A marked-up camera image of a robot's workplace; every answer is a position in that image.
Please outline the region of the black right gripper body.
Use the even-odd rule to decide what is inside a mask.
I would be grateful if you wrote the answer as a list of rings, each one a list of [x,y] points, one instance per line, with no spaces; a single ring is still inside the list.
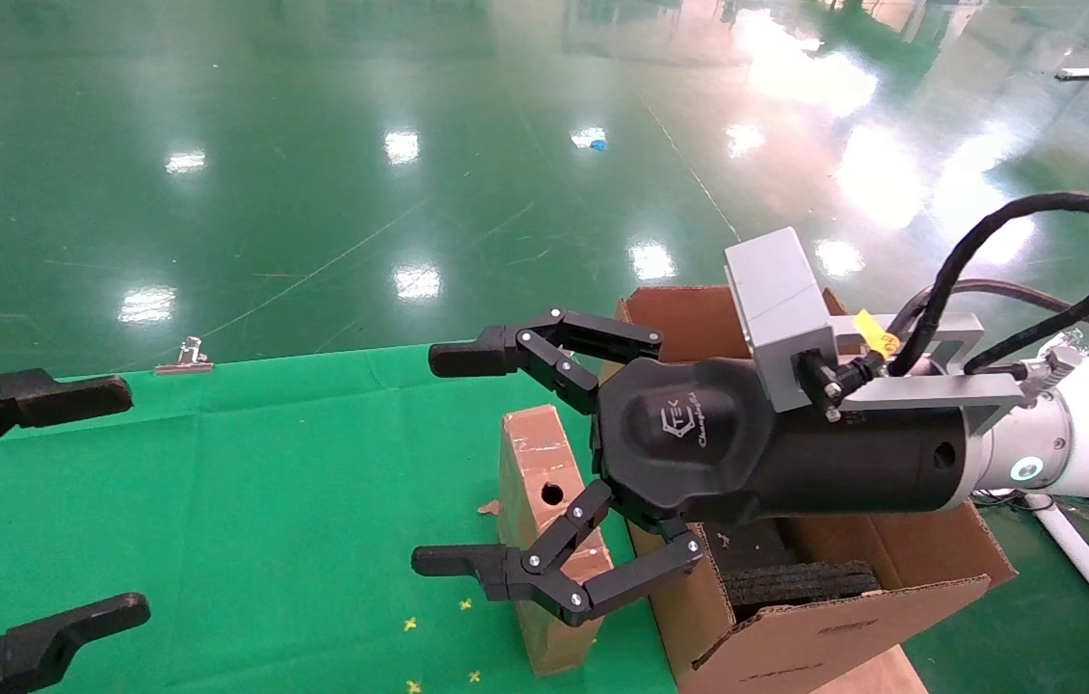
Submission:
[[[968,452],[957,407],[779,413],[752,360],[634,360],[594,422],[598,477],[641,526],[937,511]]]

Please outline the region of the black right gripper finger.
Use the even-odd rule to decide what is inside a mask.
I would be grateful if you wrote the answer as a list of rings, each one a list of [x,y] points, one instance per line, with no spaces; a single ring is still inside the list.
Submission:
[[[668,520],[662,527],[664,548],[594,579],[571,579],[563,571],[571,555],[609,511],[620,508],[609,485],[594,480],[526,549],[501,544],[417,547],[412,569],[423,576],[472,576],[488,601],[536,602],[567,628],[580,628],[639,601],[669,579],[690,573],[703,559],[703,541],[684,522]]]
[[[576,356],[628,364],[658,360],[663,333],[579,311],[548,311],[526,322],[488,326],[473,341],[431,344],[439,378],[501,377],[523,372],[577,413],[598,411],[598,375]]]

